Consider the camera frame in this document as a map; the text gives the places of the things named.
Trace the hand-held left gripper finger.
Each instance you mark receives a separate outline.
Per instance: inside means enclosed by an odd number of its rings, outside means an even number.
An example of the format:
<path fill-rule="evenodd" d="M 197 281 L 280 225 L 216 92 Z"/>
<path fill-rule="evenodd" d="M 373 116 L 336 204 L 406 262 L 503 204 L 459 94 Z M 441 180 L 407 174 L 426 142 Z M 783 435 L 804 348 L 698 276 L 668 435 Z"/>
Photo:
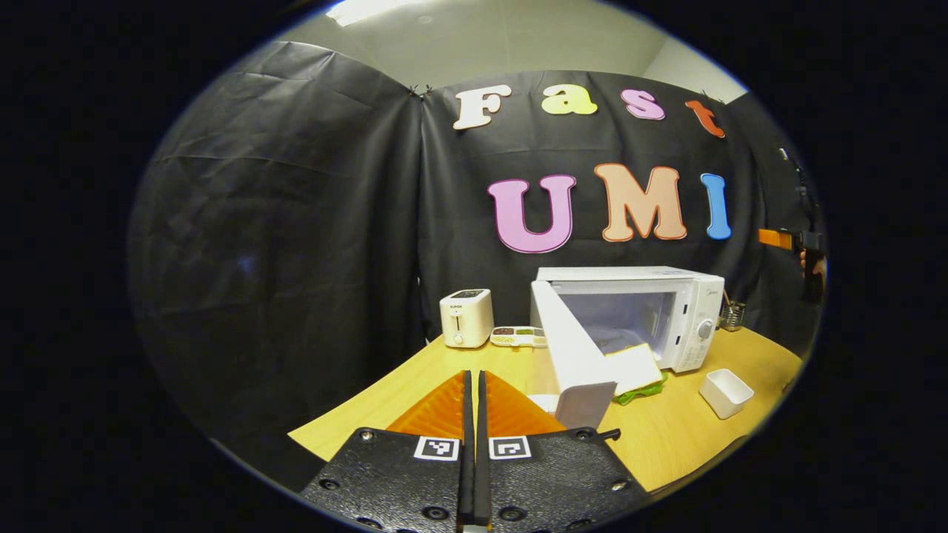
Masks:
<path fill-rule="evenodd" d="M 474 509 L 491 532 L 575 532 L 651 501 L 607 441 L 567 429 L 493 372 L 478 374 Z"/>
<path fill-rule="evenodd" d="M 376 532 L 461 531 L 473 509 L 471 383 L 457 372 L 385 429 L 355 429 L 301 498 Z"/>

